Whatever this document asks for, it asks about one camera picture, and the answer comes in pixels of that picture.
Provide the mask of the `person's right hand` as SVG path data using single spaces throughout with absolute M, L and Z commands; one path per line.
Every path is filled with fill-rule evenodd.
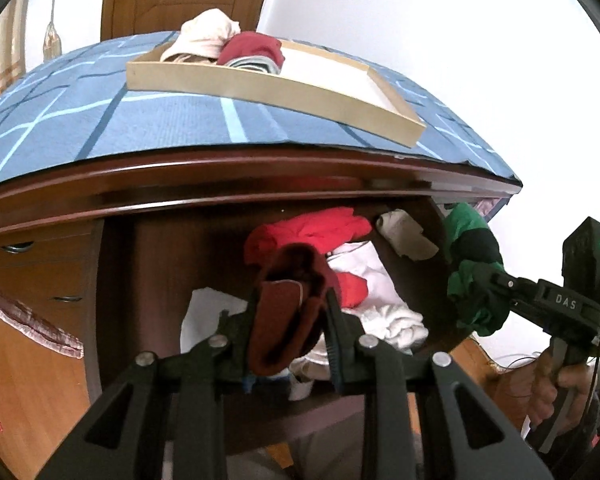
M 537 427 L 553 416 L 558 389 L 564 388 L 573 390 L 574 398 L 558 434 L 561 436 L 576 428 L 591 404 L 588 393 L 593 380 L 592 367 L 584 363 L 565 366 L 558 372 L 553 372 L 553 356 L 550 349 L 546 349 L 535 361 L 531 396 L 527 406 L 527 416 L 531 425 Z

